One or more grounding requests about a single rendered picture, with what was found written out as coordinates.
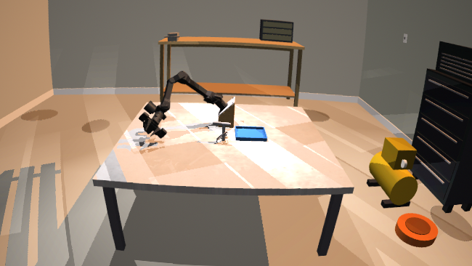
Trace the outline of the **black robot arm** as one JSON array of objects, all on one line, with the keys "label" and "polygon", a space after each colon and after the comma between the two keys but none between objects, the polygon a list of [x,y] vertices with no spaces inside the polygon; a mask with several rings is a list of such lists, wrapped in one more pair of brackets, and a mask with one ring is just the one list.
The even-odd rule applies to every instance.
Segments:
[{"label": "black robot arm", "polygon": [[194,89],[197,93],[201,94],[204,97],[204,101],[206,101],[207,103],[211,103],[212,105],[216,104],[218,108],[220,109],[220,111],[222,111],[228,106],[228,103],[225,103],[225,101],[223,101],[222,94],[216,94],[214,92],[210,92],[206,90],[198,83],[195,83],[189,77],[189,75],[187,75],[182,70],[167,81],[163,101],[159,105],[155,105],[152,101],[149,101],[149,103],[143,109],[146,110],[149,114],[154,113],[154,115],[155,114],[159,115],[161,119],[164,121],[167,118],[167,116],[164,113],[170,110],[171,93],[172,93],[173,85],[176,82],[179,82],[180,84],[186,84],[188,87]]}]

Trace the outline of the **blue tray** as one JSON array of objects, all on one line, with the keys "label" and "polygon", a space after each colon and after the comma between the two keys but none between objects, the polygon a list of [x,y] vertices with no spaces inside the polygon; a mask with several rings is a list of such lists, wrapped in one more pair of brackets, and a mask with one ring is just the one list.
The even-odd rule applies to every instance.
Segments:
[{"label": "blue tray", "polygon": [[264,126],[235,126],[235,139],[246,141],[267,141]]}]

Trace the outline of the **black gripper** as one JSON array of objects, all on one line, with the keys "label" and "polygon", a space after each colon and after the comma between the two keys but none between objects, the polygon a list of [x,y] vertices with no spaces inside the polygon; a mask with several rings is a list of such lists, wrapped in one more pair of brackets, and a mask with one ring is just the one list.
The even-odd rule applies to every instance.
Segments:
[{"label": "black gripper", "polygon": [[143,122],[143,124],[145,125],[145,132],[148,128],[148,126],[150,125],[155,131],[152,132],[151,136],[153,136],[154,134],[157,135],[160,139],[162,139],[163,137],[165,137],[167,135],[167,131],[162,128],[160,129],[159,128],[159,123],[162,121],[161,117],[157,114],[153,115],[152,119],[149,117],[149,115],[147,114],[146,111],[144,111],[142,113],[142,115],[139,117],[139,120],[141,122]]}]

